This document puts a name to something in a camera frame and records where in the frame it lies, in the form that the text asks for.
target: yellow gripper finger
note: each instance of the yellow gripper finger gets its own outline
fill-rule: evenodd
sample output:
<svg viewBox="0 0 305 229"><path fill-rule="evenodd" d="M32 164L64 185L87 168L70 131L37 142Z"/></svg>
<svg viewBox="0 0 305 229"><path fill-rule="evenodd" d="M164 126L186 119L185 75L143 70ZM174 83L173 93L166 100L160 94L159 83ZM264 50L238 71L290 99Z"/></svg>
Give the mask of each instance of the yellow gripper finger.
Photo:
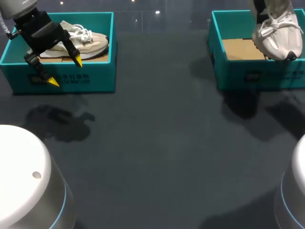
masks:
<svg viewBox="0 0 305 229"><path fill-rule="evenodd" d="M59 87L59 84L56 82L56 80L54 79L54 77L51 77L50 79L48 79L48 82Z"/></svg>
<svg viewBox="0 0 305 229"><path fill-rule="evenodd" d="M79 63L80 67L82 67L82 62L81 62L81 55L78 55L76 57L77 62Z"/></svg>

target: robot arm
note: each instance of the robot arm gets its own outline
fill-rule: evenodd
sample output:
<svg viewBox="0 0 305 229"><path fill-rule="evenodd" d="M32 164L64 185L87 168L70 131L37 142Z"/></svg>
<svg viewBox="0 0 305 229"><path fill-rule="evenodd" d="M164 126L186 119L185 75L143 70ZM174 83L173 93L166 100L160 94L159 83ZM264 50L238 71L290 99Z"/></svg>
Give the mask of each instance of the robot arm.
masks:
<svg viewBox="0 0 305 229"><path fill-rule="evenodd" d="M70 40L69 33L59 23L52 22L45 11L36 8L38 0L0 0L0 25L9 39L14 39L19 34L29 45L31 50L25 54L26 63L31 65L42 80L59 86L40 63L38 56L51 49L57 43L63 42L69 56L78 67L82 67L80 52ZM16 22L15 33L11 33L5 25L3 18L12 18Z"/></svg>

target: gray tabletop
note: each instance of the gray tabletop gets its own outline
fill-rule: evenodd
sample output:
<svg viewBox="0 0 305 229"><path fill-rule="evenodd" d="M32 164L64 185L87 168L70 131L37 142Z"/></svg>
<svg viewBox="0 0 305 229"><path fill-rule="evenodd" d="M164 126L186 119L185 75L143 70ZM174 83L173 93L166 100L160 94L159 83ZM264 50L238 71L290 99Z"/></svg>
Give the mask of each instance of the gray tabletop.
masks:
<svg viewBox="0 0 305 229"><path fill-rule="evenodd" d="M0 123L44 141L73 191L76 229L276 228L274 190L305 133L305 92L217 91L209 12L244 1L39 7L115 11L115 93L13 96L0 76Z"/></svg>

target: white cap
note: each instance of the white cap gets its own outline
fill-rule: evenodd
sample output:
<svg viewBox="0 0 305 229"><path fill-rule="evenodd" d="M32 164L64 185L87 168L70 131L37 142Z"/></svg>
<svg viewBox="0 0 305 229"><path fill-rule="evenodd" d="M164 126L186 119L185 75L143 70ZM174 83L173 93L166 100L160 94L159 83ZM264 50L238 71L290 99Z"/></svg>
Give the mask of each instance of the white cap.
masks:
<svg viewBox="0 0 305 229"><path fill-rule="evenodd" d="M0 125L0 228L23 218L40 200L51 175L42 141L20 127Z"/></svg>

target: white sneaker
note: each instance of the white sneaker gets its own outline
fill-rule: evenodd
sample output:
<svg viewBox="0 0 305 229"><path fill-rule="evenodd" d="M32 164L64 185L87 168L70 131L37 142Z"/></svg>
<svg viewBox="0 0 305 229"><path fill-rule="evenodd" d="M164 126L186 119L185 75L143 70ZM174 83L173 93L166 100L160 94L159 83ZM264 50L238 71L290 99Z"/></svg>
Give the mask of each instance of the white sneaker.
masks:
<svg viewBox="0 0 305 229"><path fill-rule="evenodd" d="M82 60L89 60L108 53L109 39L107 36L94 33L85 29L82 25L71 25L66 21L61 22L61 26L67 30L75 47L81 53ZM68 51L62 42L59 42L52 49L40 54L41 58L69 57Z"/></svg>
<svg viewBox="0 0 305 229"><path fill-rule="evenodd" d="M302 54L303 31L298 25L291 0L251 0L256 28L256 47L273 60L295 60Z"/></svg>

